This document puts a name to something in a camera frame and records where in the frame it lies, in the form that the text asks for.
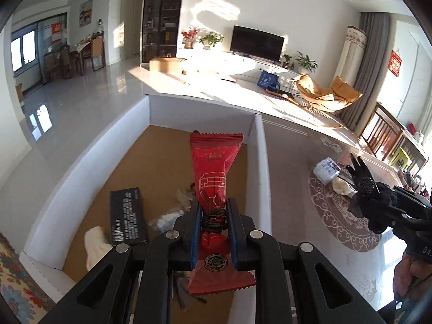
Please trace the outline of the person right hand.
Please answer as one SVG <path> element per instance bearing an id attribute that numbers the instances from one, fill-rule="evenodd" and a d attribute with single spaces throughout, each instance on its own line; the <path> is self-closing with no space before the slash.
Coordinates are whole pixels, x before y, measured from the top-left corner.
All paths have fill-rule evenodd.
<path id="1" fill-rule="evenodd" d="M 393 293 L 401 298 L 406 297 L 415 279 L 424 280 L 430 274 L 431 264 L 403 253 L 401 261 L 395 266 Z"/>

